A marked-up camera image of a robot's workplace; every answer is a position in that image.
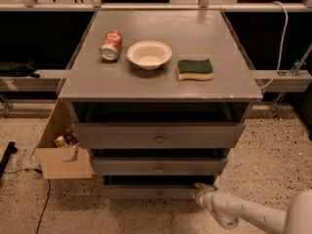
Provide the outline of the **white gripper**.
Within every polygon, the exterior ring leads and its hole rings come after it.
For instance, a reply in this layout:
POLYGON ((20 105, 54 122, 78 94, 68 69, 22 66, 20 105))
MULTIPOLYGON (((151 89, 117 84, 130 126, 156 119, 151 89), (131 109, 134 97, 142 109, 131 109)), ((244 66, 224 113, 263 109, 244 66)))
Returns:
POLYGON ((198 192, 191 191, 191 195, 197 204, 203 209, 211 209, 213 207, 213 196, 216 194, 216 189, 200 182, 194 183, 194 187, 198 189, 198 192))

